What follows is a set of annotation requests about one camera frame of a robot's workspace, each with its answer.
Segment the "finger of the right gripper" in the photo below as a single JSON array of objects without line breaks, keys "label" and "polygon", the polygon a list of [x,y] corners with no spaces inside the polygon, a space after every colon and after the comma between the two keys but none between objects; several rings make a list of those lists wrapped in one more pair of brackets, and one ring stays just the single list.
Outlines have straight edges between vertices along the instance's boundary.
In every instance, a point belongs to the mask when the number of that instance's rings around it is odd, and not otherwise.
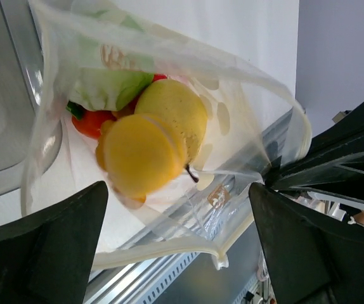
[{"label": "finger of the right gripper", "polygon": [[308,154],[265,175],[278,191],[309,191],[364,203],[364,102],[314,137]]}]

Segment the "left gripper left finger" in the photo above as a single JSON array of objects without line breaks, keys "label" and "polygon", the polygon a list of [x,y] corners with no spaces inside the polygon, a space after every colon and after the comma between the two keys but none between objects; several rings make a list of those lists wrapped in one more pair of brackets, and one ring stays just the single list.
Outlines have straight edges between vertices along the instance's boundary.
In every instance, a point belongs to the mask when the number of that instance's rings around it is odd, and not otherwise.
[{"label": "left gripper left finger", "polygon": [[95,182],[0,226],[0,303],[82,303],[108,202]]}]

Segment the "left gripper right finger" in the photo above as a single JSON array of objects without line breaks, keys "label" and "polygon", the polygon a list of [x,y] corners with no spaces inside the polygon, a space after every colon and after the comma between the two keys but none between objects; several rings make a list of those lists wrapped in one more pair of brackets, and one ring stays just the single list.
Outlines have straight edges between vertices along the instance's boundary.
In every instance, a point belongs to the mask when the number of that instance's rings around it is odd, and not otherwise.
[{"label": "left gripper right finger", "polygon": [[364,303],[364,227],[258,182],[249,199],[278,303]]}]

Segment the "yellow toy lemon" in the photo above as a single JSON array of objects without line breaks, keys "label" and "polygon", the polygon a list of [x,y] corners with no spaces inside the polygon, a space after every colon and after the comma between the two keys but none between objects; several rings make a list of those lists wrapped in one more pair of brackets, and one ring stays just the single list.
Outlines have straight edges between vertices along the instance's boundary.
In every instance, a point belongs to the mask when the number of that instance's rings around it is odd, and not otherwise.
[{"label": "yellow toy lemon", "polygon": [[186,144],[160,117],[133,114],[102,124],[96,160],[116,192],[139,200],[184,171]]}]

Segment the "orange toy carrot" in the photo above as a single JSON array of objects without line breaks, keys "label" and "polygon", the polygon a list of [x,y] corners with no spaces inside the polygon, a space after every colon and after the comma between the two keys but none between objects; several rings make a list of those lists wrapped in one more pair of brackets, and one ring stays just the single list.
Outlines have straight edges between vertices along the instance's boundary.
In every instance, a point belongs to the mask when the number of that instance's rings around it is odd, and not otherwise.
[{"label": "orange toy carrot", "polygon": [[66,109],[72,115],[72,123],[75,129],[92,139],[98,139],[100,137],[101,125],[104,122],[107,120],[117,120],[110,111],[89,111],[81,105],[71,101],[67,103]]}]

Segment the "polka dot zip bag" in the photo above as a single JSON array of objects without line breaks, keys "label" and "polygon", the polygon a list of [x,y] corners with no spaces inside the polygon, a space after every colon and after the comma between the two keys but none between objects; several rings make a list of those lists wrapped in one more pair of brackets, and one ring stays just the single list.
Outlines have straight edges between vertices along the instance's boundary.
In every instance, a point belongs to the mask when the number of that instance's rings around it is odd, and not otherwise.
[{"label": "polka dot zip bag", "polygon": [[93,268],[228,249],[254,220],[249,186],[305,157],[311,125],[248,61],[114,1],[31,1],[40,105],[25,161],[27,216],[102,181]]}]

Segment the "yellow toy pear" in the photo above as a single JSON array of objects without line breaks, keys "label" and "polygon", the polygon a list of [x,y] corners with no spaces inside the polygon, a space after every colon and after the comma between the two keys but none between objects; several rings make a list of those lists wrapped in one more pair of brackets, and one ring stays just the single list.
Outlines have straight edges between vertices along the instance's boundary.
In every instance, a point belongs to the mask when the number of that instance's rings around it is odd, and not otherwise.
[{"label": "yellow toy pear", "polygon": [[190,165],[200,151],[208,121],[207,110],[199,96],[182,82],[161,79],[142,92],[134,112],[156,115],[174,127],[186,144],[184,169],[191,174]]}]

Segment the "green toy cabbage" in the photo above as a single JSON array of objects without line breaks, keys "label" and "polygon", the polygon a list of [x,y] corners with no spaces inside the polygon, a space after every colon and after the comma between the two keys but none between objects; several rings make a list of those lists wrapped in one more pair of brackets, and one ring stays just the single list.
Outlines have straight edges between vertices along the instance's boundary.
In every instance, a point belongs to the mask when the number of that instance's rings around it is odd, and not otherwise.
[{"label": "green toy cabbage", "polygon": [[78,68],[69,99],[87,110],[119,111],[154,78],[141,71],[153,67],[152,59],[81,34],[74,37],[69,56]]}]

